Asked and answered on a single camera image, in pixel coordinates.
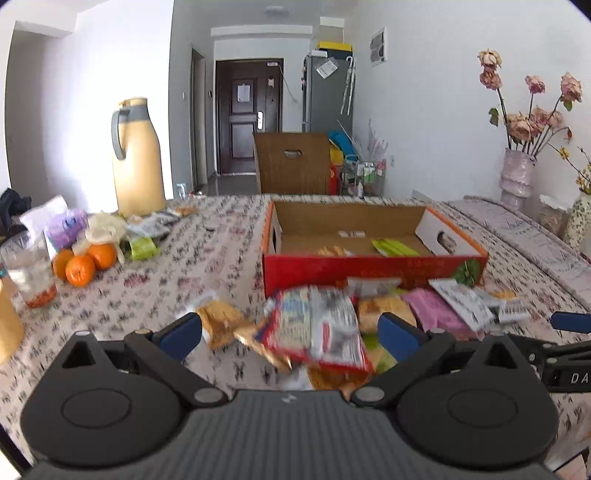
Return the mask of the pink textured vase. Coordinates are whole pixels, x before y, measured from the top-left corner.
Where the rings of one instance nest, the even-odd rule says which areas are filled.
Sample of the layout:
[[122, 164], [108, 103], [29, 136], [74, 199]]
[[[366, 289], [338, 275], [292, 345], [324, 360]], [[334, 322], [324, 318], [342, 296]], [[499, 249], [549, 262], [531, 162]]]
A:
[[536, 160], [518, 150], [505, 151], [499, 181], [501, 202], [513, 210], [522, 211], [533, 193], [533, 174]]

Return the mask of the small green packet far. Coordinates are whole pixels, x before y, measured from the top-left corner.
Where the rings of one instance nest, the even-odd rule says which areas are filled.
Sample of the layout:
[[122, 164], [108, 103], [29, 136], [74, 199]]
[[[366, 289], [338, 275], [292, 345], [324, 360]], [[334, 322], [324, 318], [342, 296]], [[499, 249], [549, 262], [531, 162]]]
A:
[[158, 247], [149, 237], [129, 237], [128, 243], [132, 261], [147, 260], [159, 253]]

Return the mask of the floral white vase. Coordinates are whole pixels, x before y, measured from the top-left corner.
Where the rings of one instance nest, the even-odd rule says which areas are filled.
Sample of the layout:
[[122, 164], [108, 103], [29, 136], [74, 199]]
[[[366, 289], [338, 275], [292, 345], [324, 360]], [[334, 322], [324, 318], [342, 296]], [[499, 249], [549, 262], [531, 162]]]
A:
[[577, 253], [581, 251], [583, 240], [590, 223], [591, 199], [590, 195], [580, 192], [572, 205], [567, 226], [564, 231], [564, 242]]

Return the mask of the red white snack bag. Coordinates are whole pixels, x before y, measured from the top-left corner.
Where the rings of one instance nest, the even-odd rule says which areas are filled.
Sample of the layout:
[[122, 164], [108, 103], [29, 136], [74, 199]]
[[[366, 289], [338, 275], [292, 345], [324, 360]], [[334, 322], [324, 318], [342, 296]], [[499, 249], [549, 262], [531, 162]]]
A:
[[325, 369], [374, 371], [353, 300], [334, 287], [303, 286], [276, 293], [264, 307], [256, 340], [273, 354]]

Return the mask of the purple tissue pack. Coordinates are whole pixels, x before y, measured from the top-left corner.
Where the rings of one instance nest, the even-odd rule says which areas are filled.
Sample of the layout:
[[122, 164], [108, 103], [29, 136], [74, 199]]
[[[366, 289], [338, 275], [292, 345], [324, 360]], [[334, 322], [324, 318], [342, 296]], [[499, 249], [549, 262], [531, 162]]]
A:
[[87, 213], [74, 208], [53, 217], [45, 229], [49, 243], [56, 251], [71, 247], [80, 232], [88, 226]]

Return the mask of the orange fruit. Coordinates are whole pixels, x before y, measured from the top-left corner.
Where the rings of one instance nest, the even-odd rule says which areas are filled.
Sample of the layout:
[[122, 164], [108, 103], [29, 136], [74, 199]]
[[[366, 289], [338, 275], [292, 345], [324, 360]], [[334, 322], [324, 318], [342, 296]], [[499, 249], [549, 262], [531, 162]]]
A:
[[72, 257], [66, 264], [65, 277], [68, 283], [74, 287], [88, 285], [95, 276], [95, 264], [88, 255]]
[[86, 255], [89, 256], [98, 271], [105, 271], [117, 262], [117, 250], [113, 244], [91, 244]]

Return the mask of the pink snack packet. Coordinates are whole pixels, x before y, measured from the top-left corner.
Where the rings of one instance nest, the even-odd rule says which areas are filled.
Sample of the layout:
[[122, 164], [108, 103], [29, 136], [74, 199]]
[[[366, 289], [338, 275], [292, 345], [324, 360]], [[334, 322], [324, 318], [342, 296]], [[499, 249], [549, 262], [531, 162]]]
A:
[[480, 339], [449, 304], [435, 291], [417, 288], [403, 294], [402, 299], [409, 304], [415, 318], [424, 331], [435, 328], [451, 333], [457, 340]]

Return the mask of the pink grey folded blanket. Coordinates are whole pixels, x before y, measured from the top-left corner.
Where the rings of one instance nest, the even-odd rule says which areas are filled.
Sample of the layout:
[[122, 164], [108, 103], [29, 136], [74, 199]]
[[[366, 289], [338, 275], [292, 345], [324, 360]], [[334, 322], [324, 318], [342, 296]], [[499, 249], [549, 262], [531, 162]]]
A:
[[590, 262], [559, 237], [499, 201], [465, 196], [445, 204], [511, 245], [590, 310]]

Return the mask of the red cardboard pumpkin box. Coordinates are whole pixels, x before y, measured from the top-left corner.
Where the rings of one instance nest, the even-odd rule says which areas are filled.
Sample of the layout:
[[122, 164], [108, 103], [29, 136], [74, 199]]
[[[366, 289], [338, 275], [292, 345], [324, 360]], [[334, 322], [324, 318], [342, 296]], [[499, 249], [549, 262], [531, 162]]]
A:
[[[419, 256], [384, 257], [374, 239], [399, 240]], [[430, 206], [276, 200], [263, 230], [263, 291], [342, 287], [351, 278], [398, 279], [405, 289], [439, 278], [473, 286], [488, 259], [480, 244]]]

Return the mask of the white label snack packet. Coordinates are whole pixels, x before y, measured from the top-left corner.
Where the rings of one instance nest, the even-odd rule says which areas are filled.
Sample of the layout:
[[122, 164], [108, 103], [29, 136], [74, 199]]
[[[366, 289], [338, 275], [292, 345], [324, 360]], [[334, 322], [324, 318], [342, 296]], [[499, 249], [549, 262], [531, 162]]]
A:
[[429, 284], [473, 332], [494, 322], [493, 312], [471, 288], [452, 278], [431, 279]]

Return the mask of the clear drinking glass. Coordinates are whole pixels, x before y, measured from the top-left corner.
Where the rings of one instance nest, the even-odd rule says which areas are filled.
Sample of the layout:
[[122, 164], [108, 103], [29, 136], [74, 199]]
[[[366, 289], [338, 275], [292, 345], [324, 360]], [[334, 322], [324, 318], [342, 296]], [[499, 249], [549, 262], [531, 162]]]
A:
[[1, 246], [1, 258], [29, 308], [44, 307], [56, 297], [55, 275], [43, 234], [23, 231], [9, 238]]

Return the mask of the yellow dried flower branches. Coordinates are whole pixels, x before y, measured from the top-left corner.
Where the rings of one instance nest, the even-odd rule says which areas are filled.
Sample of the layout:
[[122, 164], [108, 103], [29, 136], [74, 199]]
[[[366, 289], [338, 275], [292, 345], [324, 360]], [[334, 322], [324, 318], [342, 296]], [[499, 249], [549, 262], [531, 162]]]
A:
[[554, 146], [550, 144], [549, 147], [556, 152], [559, 157], [566, 162], [576, 172], [576, 185], [580, 192], [590, 195], [591, 194], [591, 163], [590, 155], [583, 150], [578, 148], [580, 154], [584, 157], [585, 162], [576, 162], [573, 159], [573, 155], [564, 146]]

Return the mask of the long green snack bar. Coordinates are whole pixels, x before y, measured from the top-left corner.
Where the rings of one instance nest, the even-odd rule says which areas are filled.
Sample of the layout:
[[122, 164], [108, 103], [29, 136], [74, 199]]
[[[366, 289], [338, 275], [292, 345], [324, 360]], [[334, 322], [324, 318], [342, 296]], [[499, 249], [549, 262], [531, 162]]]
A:
[[419, 253], [399, 240], [374, 239], [373, 247], [384, 257], [418, 257]]

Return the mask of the oat crisp snack packet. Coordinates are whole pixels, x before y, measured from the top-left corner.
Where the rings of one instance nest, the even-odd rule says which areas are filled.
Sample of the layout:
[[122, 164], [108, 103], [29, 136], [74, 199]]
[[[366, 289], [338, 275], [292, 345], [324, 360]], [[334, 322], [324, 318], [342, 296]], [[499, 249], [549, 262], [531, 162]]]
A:
[[500, 323], [528, 321], [531, 314], [521, 298], [511, 290], [500, 290], [492, 293], [497, 300], [494, 307]]

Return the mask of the yellow thermos jug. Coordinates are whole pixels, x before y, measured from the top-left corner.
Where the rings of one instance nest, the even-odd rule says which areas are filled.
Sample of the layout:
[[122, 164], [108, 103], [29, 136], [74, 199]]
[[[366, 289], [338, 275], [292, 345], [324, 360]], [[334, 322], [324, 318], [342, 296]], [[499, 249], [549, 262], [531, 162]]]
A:
[[119, 103], [111, 117], [114, 186], [123, 217], [144, 216], [165, 206], [160, 144], [147, 99]]

